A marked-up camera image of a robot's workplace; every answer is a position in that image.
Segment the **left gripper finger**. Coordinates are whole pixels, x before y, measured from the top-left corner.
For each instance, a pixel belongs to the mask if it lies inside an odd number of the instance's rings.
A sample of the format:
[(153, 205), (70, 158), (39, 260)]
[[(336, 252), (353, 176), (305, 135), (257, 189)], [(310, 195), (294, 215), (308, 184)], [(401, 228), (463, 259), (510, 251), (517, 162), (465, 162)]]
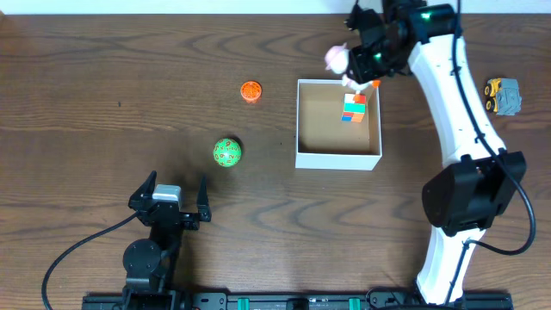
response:
[(200, 188), (197, 195), (196, 206), (199, 214), (199, 220), (203, 222), (210, 222), (212, 219), (212, 212), (209, 206), (209, 200), (207, 195), (207, 180), (202, 177)]
[(157, 172), (153, 170), (148, 178), (130, 195), (128, 206), (132, 210), (149, 210), (153, 201)]

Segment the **pink duck toy with hat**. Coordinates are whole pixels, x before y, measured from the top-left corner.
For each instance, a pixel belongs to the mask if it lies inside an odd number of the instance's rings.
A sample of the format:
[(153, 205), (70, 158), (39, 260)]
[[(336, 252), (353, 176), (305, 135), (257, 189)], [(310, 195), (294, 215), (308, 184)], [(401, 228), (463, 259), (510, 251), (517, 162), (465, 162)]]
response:
[(343, 43), (343, 45), (332, 46), (325, 54), (325, 69), (340, 75), (342, 86), (346, 86), (354, 90), (357, 94), (368, 87), (377, 89), (381, 84), (380, 80), (373, 80), (367, 83), (359, 84), (356, 80), (350, 77), (349, 56), (350, 50), (347, 48), (346, 43)]

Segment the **colourful puzzle cube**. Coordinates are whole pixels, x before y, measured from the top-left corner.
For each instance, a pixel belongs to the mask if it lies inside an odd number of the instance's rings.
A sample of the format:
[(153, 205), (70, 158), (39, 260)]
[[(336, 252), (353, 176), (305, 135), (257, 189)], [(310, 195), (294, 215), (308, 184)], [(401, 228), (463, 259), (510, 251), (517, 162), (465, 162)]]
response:
[(360, 123), (367, 112), (367, 97), (361, 93), (345, 94), (342, 121)]

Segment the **green number ball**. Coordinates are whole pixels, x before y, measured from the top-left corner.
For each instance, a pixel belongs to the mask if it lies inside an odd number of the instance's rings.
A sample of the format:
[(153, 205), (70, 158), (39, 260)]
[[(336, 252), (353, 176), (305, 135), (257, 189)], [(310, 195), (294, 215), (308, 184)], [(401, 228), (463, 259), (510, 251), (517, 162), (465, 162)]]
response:
[(242, 157), (241, 146), (235, 139), (220, 139), (214, 145), (213, 156), (218, 165), (233, 167)]

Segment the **grey yellow toy truck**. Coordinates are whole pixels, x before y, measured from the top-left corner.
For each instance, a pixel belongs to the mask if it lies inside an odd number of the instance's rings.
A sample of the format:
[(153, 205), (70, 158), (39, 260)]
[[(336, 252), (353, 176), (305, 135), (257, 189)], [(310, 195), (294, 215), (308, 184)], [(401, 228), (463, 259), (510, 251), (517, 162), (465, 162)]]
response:
[(484, 88), (486, 96), (485, 108), (496, 115), (513, 116), (521, 111), (522, 97), (516, 79), (493, 78), (486, 82)]

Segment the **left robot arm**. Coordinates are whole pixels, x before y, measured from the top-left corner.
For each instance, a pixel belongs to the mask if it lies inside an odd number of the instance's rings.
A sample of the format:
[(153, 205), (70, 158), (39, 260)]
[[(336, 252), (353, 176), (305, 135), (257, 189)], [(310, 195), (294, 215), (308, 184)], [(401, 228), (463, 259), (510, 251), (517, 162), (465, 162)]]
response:
[(137, 219), (151, 229), (149, 237), (130, 244), (123, 255), (127, 272), (120, 308), (190, 309), (189, 294), (172, 287), (176, 261), (185, 231), (197, 231), (212, 219), (207, 182), (202, 178), (194, 213), (183, 212), (183, 195), (176, 185), (156, 183), (157, 172), (130, 196), (128, 206)]

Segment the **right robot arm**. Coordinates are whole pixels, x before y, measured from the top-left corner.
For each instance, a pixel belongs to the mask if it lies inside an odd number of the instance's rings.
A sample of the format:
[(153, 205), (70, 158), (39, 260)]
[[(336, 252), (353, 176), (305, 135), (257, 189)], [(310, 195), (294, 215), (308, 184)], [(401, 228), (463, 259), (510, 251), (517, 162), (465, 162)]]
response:
[(459, 5), (386, 1), (377, 13), (355, 4), (346, 20), (358, 46), (345, 53), (341, 75), (353, 90), (409, 69), (436, 126), (442, 171), (422, 190), (430, 243), (416, 285), (421, 304), (451, 307), (483, 235), (522, 195), (526, 161), (494, 130), (468, 67)]

